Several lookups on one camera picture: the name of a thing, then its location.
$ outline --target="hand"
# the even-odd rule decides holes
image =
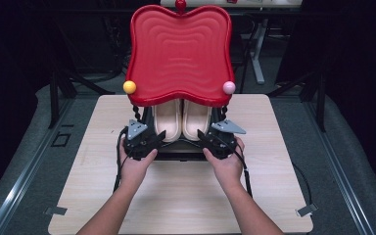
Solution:
[[[154,149],[151,153],[146,156],[146,158],[141,161],[136,161],[129,158],[124,151],[123,139],[120,140],[119,154],[120,154],[120,164],[121,164],[121,181],[120,187],[130,186],[137,190],[142,184],[145,178],[148,166],[157,156],[158,150]]]
[[[239,137],[235,138],[240,146],[237,146],[236,152],[242,156],[244,143]],[[243,165],[235,154],[232,154],[226,159],[220,160],[216,158],[207,148],[203,149],[203,152],[207,160],[211,163],[215,177],[224,191],[231,187],[241,186],[240,177],[242,174]]]

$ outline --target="red lid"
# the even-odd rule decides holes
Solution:
[[[149,5],[132,17],[132,55],[126,80],[136,84],[128,97],[148,107],[172,99],[221,107],[231,95],[223,84],[234,82],[229,56],[230,17],[216,6],[174,13]]]

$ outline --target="desk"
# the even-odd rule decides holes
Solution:
[[[67,212],[53,215],[51,234],[76,233],[112,195],[118,135],[133,115],[127,96],[100,97],[58,203]],[[284,232],[309,232],[310,217],[295,212],[306,203],[269,99],[234,95],[227,118],[248,132],[241,138],[256,202]],[[165,161],[150,165],[120,230],[125,234],[239,232],[208,162]]]
[[[188,8],[200,7],[203,5],[216,5],[222,8],[234,9],[257,9],[260,11],[263,8],[284,8],[284,9],[299,9],[302,5],[302,0],[238,0],[236,4],[227,3],[226,0],[186,0]],[[174,0],[162,0],[161,5],[164,7],[174,8]],[[264,77],[261,71],[259,62],[259,55],[261,45],[267,29],[267,20],[263,20],[258,24],[258,31],[256,33],[256,48],[252,52],[252,63],[255,70],[256,81],[258,84],[264,84]]]

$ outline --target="gray floor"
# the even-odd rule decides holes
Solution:
[[[257,85],[253,70],[249,70],[244,93],[264,94],[276,88],[274,80],[285,46],[286,43],[279,40],[265,41],[260,62],[266,83]],[[121,75],[99,85],[121,93],[122,81]],[[45,211],[57,205],[97,101],[97,95],[93,91],[79,84],[76,88],[79,91],[76,99],[61,98],[64,115],[51,131],[47,129],[50,121],[49,89],[44,87],[37,93],[39,105],[36,114],[0,182],[0,233],[48,233],[51,215],[45,214]],[[271,103],[291,160],[304,173],[313,202],[319,206],[319,210],[312,216],[314,228],[310,234],[370,234],[371,230],[376,234],[376,178],[359,142],[330,99],[327,99],[325,110],[327,131],[319,132],[313,124],[312,104],[301,103],[297,98],[298,92],[299,87],[284,96],[272,98]],[[63,143],[60,138],[57,139],[57,134],[70,137],[65,147],[56,147]],[[367,229],[366,233],[362,232],[353,219],[349,202],[354,200],[347,198],[345,190],[341,188],[340,178],[334,174],[334,167],[329,161],[331,151],[325,147],[325,137],[341,163],[353,194],[371,226],[371,230]],[[39,157],[41,161],[35,162],[34,158]],[[29,171],[28,166],[34,165],[37,166],[36,170]],[[32,176],[31,181],[17,181],[20,175],[26,173]],[[297,176],[308,201],[304,179],[298,172]],[[11,190],[17,186],[25,189],[24,194],[16,195],[15,199],[9,197]]]

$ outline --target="toy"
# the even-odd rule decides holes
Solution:
[[[176,0],[175,6],[177,12],[157,5],[144,6],[132,17],[132,53],[123,89],[133,105],[136,120],[130,120],[122,131],[123,146],[135,160],[144,158],[153,149],[159,150],[156,160],[204,160],[203,148],[224,159],[235,153],[234,133],[246,133],[226,119],[227,105],[235,91],[228,49],[230,17],[216,6],[203,6],[188,13],[185,0]],[[206,113],[211,116],[205,116],[209,118],[207,128],[193,134],[198,138],[187,138],[185,132],[186,136],[182,133],[176,141],[165,142],[165,130],[156,132],[153,107],[173,100],[183,104],[178,111],[181,113],[188,112],[189,104],[195,109],[209,109]],[[139,107],[143,107],[142,117]],[[182,117],[181,123],[186,127],[190,114],[184,113]],[[117,141],[115,189],[121,169],[118,157],[121,135]],[[177,157],[169,155],[175,149]]]

